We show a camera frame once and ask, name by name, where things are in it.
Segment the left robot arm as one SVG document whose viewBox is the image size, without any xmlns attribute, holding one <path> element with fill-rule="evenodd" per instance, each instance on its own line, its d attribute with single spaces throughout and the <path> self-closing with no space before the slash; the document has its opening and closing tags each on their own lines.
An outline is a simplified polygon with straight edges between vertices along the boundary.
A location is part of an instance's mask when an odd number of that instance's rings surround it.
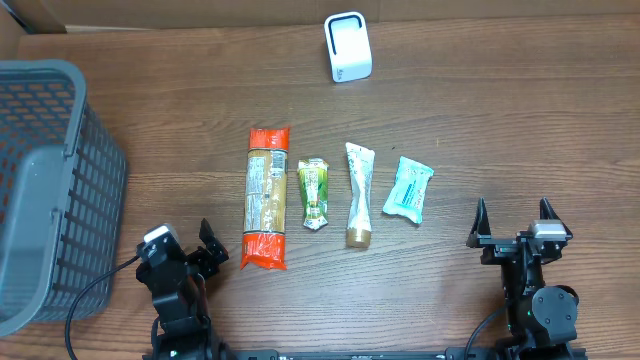
<svg viewBox="0 0 640 360">
<path fill-rule="evenodd" d="M 203 244 L 192 253 L 182 249 L 175 229 L 162 224 L 151 229 L 136 248 L 141 263 L 136 279 L 151 292 L 157 312 L 151 330 L 149 359 L 226 360 L 235 355 L 216 334 L 205 283 L 229 259 L 207 220 L 202 220 Z"/>
</svg>

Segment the teal tissue wipes pack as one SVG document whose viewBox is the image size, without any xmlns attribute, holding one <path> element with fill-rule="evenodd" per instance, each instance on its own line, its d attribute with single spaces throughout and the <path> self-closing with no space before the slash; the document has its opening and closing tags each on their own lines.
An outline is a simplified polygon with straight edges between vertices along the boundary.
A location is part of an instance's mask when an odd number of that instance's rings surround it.
<svg viewBox="0 0 640 360">
<path fill-rule="evenodd" d="M 383 206 L 387 215 L 406 217 L 416 225 L 423 221 L 426 191 L 434 170 L 415 160 L 401 156 L 395 183 Z"/>
</svg>

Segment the orange spaghetti pack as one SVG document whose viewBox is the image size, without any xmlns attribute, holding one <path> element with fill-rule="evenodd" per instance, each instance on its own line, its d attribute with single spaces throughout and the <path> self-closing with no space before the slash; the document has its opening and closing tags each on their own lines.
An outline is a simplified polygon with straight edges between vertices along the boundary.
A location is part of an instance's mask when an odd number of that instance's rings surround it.
<svg viewBox="0 0 640 360">
<path fill-rule="evenodd" d="M 252 128 L 247 153 L 241 265 L 284 270 L 290 129 Z"/>
</svg>

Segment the green snack pouch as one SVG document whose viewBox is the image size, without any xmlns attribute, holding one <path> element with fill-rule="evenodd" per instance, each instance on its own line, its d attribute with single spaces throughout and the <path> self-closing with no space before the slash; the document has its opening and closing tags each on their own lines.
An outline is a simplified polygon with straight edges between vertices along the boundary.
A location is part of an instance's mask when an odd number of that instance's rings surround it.
<svg viewBox="0 0 640 360">
<path fill-rule="evenodd" d="M 328 224 L 328 163 L 321 158 L 298 161 L 303 226 L 317 231 Z"/>
</svg>

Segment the white tube gold cap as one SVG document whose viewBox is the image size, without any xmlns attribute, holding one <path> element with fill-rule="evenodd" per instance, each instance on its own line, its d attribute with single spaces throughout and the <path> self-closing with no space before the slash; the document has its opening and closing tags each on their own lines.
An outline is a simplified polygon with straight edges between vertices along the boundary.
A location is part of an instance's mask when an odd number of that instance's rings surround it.
<svg viewBox="0 0 640 360">
<path fill-rule="evenodd" d="M 368 248 L 371 243 L 370 194 L 375 152 L 350 142 L 345 144 L 352 201 L 346 227 L 346 245 Z"/>
</svg>

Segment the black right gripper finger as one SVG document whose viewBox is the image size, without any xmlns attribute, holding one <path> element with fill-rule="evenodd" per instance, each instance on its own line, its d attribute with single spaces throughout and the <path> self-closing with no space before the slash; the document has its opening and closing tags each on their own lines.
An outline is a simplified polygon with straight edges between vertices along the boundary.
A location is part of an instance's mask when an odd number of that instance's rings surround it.
<svg viewBox="0 0 640 360">
<path fill-rule="evenodd" d="M 559 221 L 564 227 L 564 231 L 566 233 L 565 238 L 567 240 L 571 240 L 573 238 L 573 233 L 567 227 L 567 225 L 561 220 L 561 218 L 556 214 L 555 210 L 553 209 L 553 207 L 552 207 L 552 205 L 549 202 L 547 197 L 543 197 L 540 200 L 539 209 L 540 209 L 540 219 L 541 220 L 557 220 L 557 221 Z"/>
<path fill-rule="evenodd" d="M 491 239 L 491 229 L 488 219 L 485 199 L 481 197 L 476 207 L 475 220 L 466 241 L 469 248 L 484 247 Z"/>
</svg>

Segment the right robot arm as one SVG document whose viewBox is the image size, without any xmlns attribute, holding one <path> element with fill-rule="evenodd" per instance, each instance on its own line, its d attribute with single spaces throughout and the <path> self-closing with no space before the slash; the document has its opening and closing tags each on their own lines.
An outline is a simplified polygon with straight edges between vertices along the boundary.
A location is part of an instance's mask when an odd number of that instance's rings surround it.
<svg viewBox="0 0 640 360">
<path fill-rule="evenodd" d="M 469 344 L 500 314 L 507 317 L 509 338 L 495 343 L 498 359 L 572 359 L 570 342 L 577 338 L 575 323 L 579 296 L 569 286 L 549 286 L 542 267 L 562 258 L 573 234 L 542 198 L 540 216 L 515 237 L 491 234 L 485 200 L 478 200 L 466 246 L 480 248 L 483 265 L 501 267 L 505 304 L 472 333 Z"/>
</svg>

